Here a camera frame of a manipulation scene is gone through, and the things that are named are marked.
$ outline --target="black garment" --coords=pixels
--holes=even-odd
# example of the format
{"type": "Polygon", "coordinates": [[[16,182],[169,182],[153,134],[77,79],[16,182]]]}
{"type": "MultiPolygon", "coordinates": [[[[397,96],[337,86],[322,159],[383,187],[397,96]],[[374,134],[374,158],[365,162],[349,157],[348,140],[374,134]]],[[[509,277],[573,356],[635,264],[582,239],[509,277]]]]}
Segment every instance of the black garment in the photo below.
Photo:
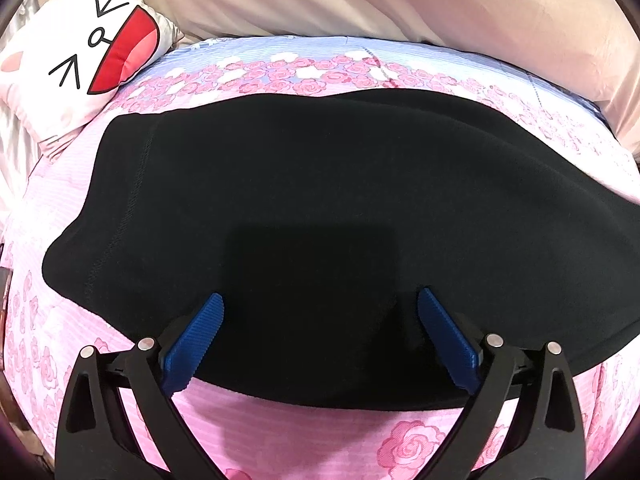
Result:
{"type": "Polygon", "coordinates": [[[640,208],[500,112],[407,89],[255,95],[113,120],[49,286],[136,340],[213,291],[197,377],[294,404],[462,405],[430,286],[578,374],[640,332],[640,208]]]}

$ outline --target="pink tongue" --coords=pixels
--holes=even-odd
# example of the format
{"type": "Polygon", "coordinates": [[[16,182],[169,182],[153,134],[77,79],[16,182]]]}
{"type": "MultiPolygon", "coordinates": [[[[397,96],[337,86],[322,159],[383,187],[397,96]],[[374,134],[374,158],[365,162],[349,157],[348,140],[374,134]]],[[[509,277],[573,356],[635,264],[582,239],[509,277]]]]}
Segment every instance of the pink tongue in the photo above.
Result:
{"type": "Polygon", "coordinates": [[[122,66],[122,72],[120,73],[121,83],[133,76],[151,58],[156,49],[157,41],[158,33],[154,30],[142,38],[133,48],[122,66]]]}
{"type": "Polygon", "coordinates": [[[2,62],[2,65],[0,65],[0,70],[2,72],[15,72],[20,68],[21,62],[22,62],[22,51],[14,52],[2,62]]]}

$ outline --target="bed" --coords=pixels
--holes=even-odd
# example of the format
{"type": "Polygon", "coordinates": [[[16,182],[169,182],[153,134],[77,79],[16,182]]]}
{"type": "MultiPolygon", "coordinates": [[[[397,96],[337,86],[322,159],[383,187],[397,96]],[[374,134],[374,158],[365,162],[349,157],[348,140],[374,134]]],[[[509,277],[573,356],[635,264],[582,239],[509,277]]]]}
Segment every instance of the bed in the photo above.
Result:
{"type": "MultiPolygon", "coordinates": [[[[589,176],[640,204],[634,157],[616,140],[600,109],[508,63],[426,44],[349,36],[195,41],[121,87],[56,162],[42,158],[6,222],[0,264],[13,268],[14,277],[4,373],[49,453],[54,455],[64,387],[78,349],[93,344],[100,351],[118,351],[131,345],[103,320],[47,287],[40,270],[49,244],[82,207],[107,124],[121,114],[196,107],[257,92],[322,96],[385,87],[444,92],[496,108],[589,176]]],[[[639,365],[640,337],[575,378],[588,473],[638,410],[639,365]]],[[[124,399],[143,452],[162,465],[132,397],[124,399]]],[[[408,480],[433,455],[460,412],[301,408],[197,380],[174,402],[205,450],[236,480],[352,478],[351,468],[367,480],[408,480]],[[260,429],[252,427],[256,419],[264,421],[260,429]]],[[[505,403],[478,466],[495,459],[513,412],[514,402],[505,403]]]]}

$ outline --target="red mouth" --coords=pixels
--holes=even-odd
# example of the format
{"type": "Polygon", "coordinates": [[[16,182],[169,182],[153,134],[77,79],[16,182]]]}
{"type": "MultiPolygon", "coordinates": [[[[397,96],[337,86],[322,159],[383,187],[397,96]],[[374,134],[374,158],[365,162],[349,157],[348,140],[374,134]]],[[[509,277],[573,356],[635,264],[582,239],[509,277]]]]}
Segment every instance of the red mouth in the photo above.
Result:
{"type": "Polygon", "coordinates": [[[104,53],[87,94],[104,94],[117,88],[151,59],[159,42],[156,20],[136,6],[104,53]]]}

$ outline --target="stitched seam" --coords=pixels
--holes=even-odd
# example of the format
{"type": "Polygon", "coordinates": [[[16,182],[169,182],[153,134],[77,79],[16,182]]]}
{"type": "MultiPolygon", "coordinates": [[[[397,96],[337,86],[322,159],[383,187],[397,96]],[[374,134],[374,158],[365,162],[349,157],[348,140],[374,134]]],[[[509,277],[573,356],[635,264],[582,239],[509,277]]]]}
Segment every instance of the stitched seam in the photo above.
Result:
{"type": "Polygon", "coordinates": [[[113,253],[113,250],[122,240],[122,237],[124,236],[124,233],[129,226],[129,221],[133,216],[133,211],[136,207],[136,204],[138,203],[138,195],[140,193],[140,188],[142,187],[142,181],[145,176],[146,164],[148,163],[151,144],[153,143],[154,137],[156,136],[156,129],[159,122],[160,121],[156,121],[151,129],[151,133],[149,133],[149,136],[146,138],[145,144],[142,149],[142,154],[140,155],[138,169],[136,170],[136,175],[134,177],[133,186],[131,187],[129,197],[127,199],[127,206],[125,208],[124,215],[120,219],[120,224],[118,225],[116,232],[114,232],[113,236],[111,237],[111,240],[109,241],[107,247],[102,252],[100,258],[95,261],[93,267],[91,268],[91,271],[89,272],[89,277],[84,284],[84,300],[86,301],[87,307],[92,306],[93,304],[92,297],[94,295],[94,285],[95,280],[98,277],[98,273],[113,253]]]}

